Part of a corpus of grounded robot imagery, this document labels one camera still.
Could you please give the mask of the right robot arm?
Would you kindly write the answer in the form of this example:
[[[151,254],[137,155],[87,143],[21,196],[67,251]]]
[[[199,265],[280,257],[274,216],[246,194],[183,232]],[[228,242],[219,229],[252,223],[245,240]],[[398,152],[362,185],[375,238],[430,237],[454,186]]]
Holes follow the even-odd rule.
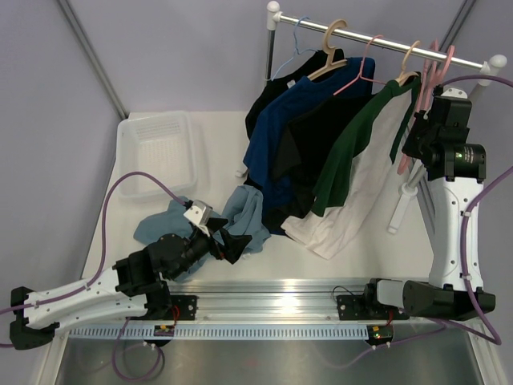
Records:
[[[464,91],[437,86],[430,107],[415,113],[402,148],[424,166],[434,202],[433,264],[426,282],[374,278],[362,308],[381,318],[396,308],[409,316],[466,321],[495,309],[478,256],[476,201],[486,178],[486,151],[467,143],[472,102]]]

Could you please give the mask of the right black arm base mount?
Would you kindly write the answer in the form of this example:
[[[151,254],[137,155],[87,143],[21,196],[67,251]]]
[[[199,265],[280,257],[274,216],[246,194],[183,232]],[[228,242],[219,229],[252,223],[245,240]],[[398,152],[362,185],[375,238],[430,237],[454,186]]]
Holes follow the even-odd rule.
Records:
[[[367,301],[363,295],[338,295],[337,312],[341,321],[385,321],[389,313],[382,306]]]

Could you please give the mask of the pink plastic hanger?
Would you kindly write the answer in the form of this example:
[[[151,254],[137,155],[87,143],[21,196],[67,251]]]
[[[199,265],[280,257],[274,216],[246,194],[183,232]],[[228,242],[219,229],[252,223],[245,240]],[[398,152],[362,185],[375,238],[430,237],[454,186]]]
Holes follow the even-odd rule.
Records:
[[[445,77],[445,74],[448,71],[450,66],[451,59],[454,55],[455,47],[454,45],[449,46],[448,53],[446,54],[446,58],[443,64],[438,65],[437,62],[433,59],[425,59],[424,67],[422,69],[422,73],[419,75],[415,71],[407,72],[406,64],[408,58],[413,52],[413,49],[418,47],[421,44],[420,40],[415,41],[410,48],[405,53],[402,64],[401,64],[401,72],[399,76],[394,80],[399,86],[403,86],[410,77],[414,77],[416,79],[420,79],[420,88],[417,93],[413,93],[413,99],[410,100],[409,109],[406,112],[405,118],[402,121],[402,125],[396,135],[394,145],[391,149],[390,155],[391,160],[395,162],[396,156],[399,151],[399,144],[402,137],[405,134],[406,128],[410,123],[410,120],[415,112],[420,112],[421,110],[425,111],[428,107],[428,102],[430,100],[429,94],[434,90],[434,87],[440,84]]]

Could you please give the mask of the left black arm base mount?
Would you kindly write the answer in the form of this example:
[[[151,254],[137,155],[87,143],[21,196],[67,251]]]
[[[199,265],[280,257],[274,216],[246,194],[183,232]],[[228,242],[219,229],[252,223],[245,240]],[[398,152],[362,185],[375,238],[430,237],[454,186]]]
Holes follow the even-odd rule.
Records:
[[[152,298],[145,305],[147,313],[139,319],[150,321],[195,321],[198,297],[195,295],[171,295]]]

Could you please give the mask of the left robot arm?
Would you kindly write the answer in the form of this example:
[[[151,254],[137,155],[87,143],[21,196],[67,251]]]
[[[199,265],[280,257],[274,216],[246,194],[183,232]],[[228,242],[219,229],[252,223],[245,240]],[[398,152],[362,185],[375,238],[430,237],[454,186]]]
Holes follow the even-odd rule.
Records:
[[[235,264],[252,240],[230,234],[226,222],[210,219],[205,230],[194,229],[190,237],[165,234],[92,278],[50,290],[13,289],[11,345],[19,351],[34,349],[77,326],[110,318],[165,319],[173,307],[170,281],[206,254]]]

